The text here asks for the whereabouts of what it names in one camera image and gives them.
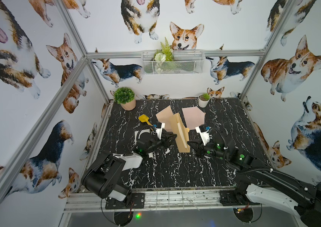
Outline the pink lined letter paper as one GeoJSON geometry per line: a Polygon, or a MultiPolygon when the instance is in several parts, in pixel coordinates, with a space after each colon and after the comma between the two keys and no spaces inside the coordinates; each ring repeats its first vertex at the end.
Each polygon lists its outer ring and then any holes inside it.
{"type": "Polygon", "coordinates": [[[171,106],[167,106],[164,108],[162,111],[158,112],[156,114],[156,117],[160,123],[165,124],[165,130],[166,131],[171,131],[171,124],[170,124],[170,118],[173,116],[173,111],[171,109],[171,106]]]}

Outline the brown kraft envelope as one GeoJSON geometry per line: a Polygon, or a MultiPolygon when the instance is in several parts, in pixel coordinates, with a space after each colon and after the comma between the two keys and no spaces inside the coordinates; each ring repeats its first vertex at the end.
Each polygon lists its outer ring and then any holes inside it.
{"type": "Polygon", "coordinates": [[[176,134],[176,145],[179,153],[190,153],[189,141],[189,129],[184,126],[180,117],[180,113],[174,114],[170,117],[170,125],[172,132],[176,134]]]}

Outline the pink envelope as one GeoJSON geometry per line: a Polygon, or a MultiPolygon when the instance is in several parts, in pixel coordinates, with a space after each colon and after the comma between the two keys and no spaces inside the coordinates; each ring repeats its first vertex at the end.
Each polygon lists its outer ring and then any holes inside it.
{"type": "Polygon", "coordinates": [[[198,107],[183,108],[182,112],[189,130],[195,130],[196,127],[205,123],[205,112],[198,107]]]}

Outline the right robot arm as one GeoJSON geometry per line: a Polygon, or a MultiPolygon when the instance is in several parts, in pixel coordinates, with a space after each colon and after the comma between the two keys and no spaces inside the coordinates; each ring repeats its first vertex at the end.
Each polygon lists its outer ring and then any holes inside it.
{"type": "Polygon", "coordinates": [[[229,193],[220,193],[220,203],[226,206],[260,204],[287,212],[308,227],[321,227],[321,183],[312,185],[272,167],[256,167],[256,157],[240,150],[233,140],[225,140],[215,128],[196,128],[200,139],[188,141],[197,157],[222,161],[235,175],[246,175],[266,183],[264,188],[241,181],[229,193]]]}

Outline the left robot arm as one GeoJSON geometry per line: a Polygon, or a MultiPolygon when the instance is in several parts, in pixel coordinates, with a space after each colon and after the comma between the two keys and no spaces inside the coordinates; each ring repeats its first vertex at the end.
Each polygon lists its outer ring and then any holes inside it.
{"type": "Polygon", "coordinates": [[[131,189],[120,184],[123,171],[137,169],[157,149],[169,148],[177,138],[164,124],[145,125],[135,136],[135,149],[122,154],[102,152],[85,171],[81,184],[102,199],[115,199],[125,206],[132,202],[131,189]]]}

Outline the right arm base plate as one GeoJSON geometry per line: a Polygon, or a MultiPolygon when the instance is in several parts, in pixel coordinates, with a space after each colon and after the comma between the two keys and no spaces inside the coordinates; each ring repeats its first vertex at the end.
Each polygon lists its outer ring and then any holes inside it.
{"type": "Polygon", "coordinates": [[[247,206],[249,205],[259,205],[259,203],[251,202],[245,194],[237,190],[221,190],[220,203],[223,206],[247,206]]]}

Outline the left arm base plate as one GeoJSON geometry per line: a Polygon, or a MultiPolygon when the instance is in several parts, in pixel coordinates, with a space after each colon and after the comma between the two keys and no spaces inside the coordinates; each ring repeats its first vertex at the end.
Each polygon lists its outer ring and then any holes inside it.
{"type": "Polygon", "coordinates": [[[145,193],[133,193],[128,195],[124,201],[110,199],[106,202],[106,210],[121,210],[121,209],[143,209],[145,202],[145,193]]]}

